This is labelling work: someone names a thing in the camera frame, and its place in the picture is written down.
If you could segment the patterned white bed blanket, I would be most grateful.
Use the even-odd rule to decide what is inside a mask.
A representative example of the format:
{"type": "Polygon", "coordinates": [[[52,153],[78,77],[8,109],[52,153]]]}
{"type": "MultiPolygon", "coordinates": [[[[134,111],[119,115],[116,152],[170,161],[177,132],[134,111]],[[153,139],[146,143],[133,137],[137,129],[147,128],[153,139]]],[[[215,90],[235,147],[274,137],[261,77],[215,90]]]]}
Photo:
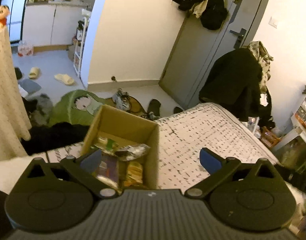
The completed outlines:
{"type": "MultiPolygon", "coordinates": [[[[243,163],[277,158],[235,116],[213,103],[199,104],[179,114],[154,121],[159,124],[158,188],[187,190],[209,173],[199,162],[199,152],[208,148],[219,156],[243,163]]],[[[68,155],[81,156],[83,142],[51,150],[51,162],[68,155]]]]}

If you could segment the cardboard box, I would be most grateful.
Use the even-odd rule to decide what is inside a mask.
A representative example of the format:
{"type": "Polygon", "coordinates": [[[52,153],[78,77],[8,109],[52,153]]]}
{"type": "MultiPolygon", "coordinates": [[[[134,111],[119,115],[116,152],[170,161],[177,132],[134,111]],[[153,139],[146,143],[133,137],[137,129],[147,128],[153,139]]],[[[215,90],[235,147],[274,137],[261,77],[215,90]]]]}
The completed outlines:
{"type": "Polygon", "coordinates": [[[158,188],[159,124],[114,107],[102,105],[87,132],[80,154],[88,153],[98,137],[112,139],[120,147],[148,145],[150,151],[142,160],[143,182],[150,189],[158,188]]]}

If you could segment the orange plastic basket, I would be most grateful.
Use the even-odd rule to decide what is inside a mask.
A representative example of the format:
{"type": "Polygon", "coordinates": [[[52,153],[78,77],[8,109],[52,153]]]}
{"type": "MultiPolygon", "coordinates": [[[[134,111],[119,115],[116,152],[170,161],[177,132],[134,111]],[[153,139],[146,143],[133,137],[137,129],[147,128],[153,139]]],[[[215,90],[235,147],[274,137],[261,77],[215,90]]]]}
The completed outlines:
{"type": "Polygon", "coordinates": [[[260,141],[267,148],[271,149],[276,146],[281,141],[281,139],[278,138],[272,131],[268,130],[266,127],[262,127],[260,141]]]}

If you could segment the green cartoon rug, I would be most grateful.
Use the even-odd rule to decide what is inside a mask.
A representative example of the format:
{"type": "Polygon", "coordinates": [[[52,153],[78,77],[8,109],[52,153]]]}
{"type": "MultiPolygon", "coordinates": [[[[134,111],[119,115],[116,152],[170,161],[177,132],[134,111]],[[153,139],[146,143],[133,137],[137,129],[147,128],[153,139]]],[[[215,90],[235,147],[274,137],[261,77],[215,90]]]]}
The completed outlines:
{"type": "Polygon", "coordinates": [[[53,107],[48,126],[51,127],[62,122],[90,126],[102,105],[114,106],[114,103],[86,90],[73,90],[62,96],[61,100],[53,107]]]}

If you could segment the black coat on chair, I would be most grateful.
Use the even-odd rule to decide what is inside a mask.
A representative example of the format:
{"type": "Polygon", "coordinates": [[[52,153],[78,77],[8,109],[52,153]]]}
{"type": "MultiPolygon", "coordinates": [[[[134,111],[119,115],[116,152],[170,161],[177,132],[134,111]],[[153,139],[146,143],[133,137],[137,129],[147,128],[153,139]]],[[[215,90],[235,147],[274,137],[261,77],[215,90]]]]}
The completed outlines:
{"type": "Polygon", "coordinates": [[[200,102],[213,102],[228,110],[240,121],[260,118],[258,125],[271,130],[275,122],[271,115],[272,99],[261,104],[262,67],[248,48],[239,48],[218,58],[204,86],[199,91],[200,102]]]}

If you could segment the cream slipper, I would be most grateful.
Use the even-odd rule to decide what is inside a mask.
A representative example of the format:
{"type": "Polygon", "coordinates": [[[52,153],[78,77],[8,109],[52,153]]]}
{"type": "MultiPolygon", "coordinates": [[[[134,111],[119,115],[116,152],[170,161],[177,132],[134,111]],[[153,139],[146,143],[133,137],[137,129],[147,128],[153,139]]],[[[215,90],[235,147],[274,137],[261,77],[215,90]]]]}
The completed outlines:
{"type": "Polygon", "coordinates": [[[72,86],[75,84],[75,80],[68,74],[56,74],[54,75],[54,78],[66,86],[72,86]]]}
{"type": "Polygon", "coordinates": [[[40,74],[41,74],[41,70],[39,67],[32,67],[28,74],[28,77],[31,80],[35,80],[40,76],[40,74]]]}

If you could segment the grey door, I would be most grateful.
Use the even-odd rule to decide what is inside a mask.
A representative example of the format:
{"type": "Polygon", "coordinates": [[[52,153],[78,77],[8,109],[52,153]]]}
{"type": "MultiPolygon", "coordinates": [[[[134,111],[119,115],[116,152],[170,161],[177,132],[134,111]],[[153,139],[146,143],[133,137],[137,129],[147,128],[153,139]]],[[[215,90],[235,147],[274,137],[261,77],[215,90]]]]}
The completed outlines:
{"type": "Polygon", "coordinates": [[[224,0],[228,17],[221,29],[205,29],[186,16],[167,60],[159,86],[182,108],[198,104],[198,94],[214,62],[249,44],[260,25],[268,0],[224,0]]]}

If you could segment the white kitchen cabinet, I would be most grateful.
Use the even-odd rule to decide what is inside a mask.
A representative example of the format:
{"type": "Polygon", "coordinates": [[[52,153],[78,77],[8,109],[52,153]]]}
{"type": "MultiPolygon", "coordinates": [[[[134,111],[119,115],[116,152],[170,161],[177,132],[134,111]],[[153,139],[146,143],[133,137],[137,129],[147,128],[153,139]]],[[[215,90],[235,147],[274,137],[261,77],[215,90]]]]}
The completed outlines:
{"type": "Polygon", "coordinates": [[[34,47],[69,45],[86,8],[76,1],[26,4],[21,40],[34,47]]]}

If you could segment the hanging dark clothes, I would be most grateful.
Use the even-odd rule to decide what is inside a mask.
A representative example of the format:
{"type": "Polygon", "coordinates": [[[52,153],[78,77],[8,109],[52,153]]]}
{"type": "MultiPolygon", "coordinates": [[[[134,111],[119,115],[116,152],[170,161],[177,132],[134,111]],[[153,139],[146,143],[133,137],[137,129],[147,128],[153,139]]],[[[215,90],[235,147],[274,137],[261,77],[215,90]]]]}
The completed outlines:
{"type": "Polygon", "coordinates": [[[205,29],[216,31],[221,29],[228,16],[224,0],[172,0],[178,9],[187,11],[201,21],[205,29]]]}

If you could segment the cartoon boy doll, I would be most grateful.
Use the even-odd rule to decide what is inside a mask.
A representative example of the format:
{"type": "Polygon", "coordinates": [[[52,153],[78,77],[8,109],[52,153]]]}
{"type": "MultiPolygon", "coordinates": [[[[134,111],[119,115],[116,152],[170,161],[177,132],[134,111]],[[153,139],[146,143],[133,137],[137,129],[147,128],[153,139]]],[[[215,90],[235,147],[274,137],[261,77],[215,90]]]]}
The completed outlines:
{"type": "Polygon", "coordinates": [[[0,29],[7,25],[7,17],[9,15],[9,7],[7,5],[0,5],[0,29]]]}

